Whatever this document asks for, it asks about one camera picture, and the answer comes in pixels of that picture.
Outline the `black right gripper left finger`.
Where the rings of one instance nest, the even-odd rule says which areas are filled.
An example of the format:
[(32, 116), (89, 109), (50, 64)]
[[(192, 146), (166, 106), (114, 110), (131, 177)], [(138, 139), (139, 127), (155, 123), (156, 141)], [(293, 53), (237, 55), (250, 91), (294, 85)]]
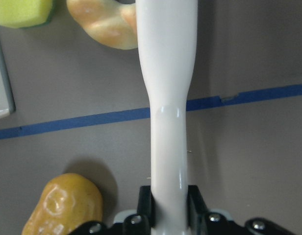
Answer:
[(154, 200), (150, 186), (141, 186), (137, 211), (122, 222), (107, 227), (99, 221), (88, 221), (77, 228), (78, 235), (150, 235), (154, 224)]

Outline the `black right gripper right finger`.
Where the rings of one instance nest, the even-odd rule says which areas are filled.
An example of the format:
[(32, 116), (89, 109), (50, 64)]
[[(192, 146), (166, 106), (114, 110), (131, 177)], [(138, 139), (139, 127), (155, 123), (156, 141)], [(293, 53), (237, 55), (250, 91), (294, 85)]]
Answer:
[(262, 217), (240, 226), (225, 212), (206, 206), (198, 186), (188, 187), (188, 220), (194, 235), (292, 235), (293, 232)]

